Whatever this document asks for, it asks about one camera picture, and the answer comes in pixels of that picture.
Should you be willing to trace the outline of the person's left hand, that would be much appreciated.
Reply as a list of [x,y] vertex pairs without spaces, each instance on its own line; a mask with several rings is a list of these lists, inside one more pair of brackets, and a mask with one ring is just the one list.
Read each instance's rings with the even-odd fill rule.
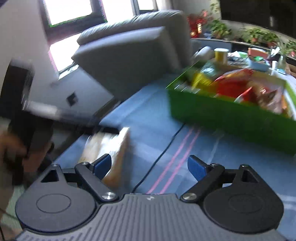
[[23,172],[31,176],[41,174],[52,163],[46,158],[52,147],[53,122],[51,120],[44,121],[42,126],[42,131],[50,139],[46,144],[29,153],[22,140],[9,130],[8,122],[8,119],[1,118],[1,216],[6,213],[10,199],[15,192],[15,185],[12,184],[13,174],[17,167],[15,158],[22,158]]

